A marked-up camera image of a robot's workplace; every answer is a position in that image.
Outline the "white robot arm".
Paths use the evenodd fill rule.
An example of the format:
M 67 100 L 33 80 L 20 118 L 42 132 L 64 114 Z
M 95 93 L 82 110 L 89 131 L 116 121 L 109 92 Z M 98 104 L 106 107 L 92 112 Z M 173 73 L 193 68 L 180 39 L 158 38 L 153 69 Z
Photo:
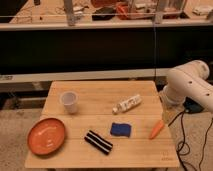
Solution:
M 201 60 L 193 60 L 168 70 L 167 84 L 159 93 L 163 105 L 162 118 L 166 124 L 183 111 L 186 98 L 213 113 L 213 85 L 206 81 L 209 74 L 208 65 Z

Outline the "translucent tan gripper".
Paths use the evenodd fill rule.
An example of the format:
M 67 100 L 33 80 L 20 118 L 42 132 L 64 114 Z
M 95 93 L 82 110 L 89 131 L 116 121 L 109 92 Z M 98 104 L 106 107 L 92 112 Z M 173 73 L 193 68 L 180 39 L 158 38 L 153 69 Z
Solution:
M 180 112 L 183 111 L 183 106 L 181 104 L 170 102 L 163 92 L 159 93 L 159 97 L 163 107 L 162 119 L 166 124 L 169 124 Z

